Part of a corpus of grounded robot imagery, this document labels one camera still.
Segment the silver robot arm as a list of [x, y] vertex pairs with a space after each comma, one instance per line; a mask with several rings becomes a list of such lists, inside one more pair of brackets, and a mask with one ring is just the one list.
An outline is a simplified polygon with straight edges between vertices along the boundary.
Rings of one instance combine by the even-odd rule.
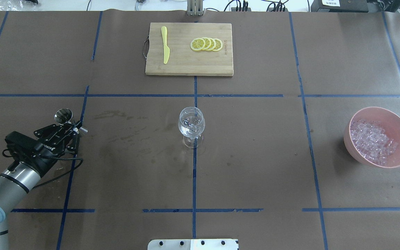
[[65, 154], [79, 149], [83, 122], [52, 124], [34, 132], [35, 138], [13, 131], [5, 137], [7, 158], [13, 163], [0, 174], [0, 250], [7, 250], [9, 213], [35, 188]]

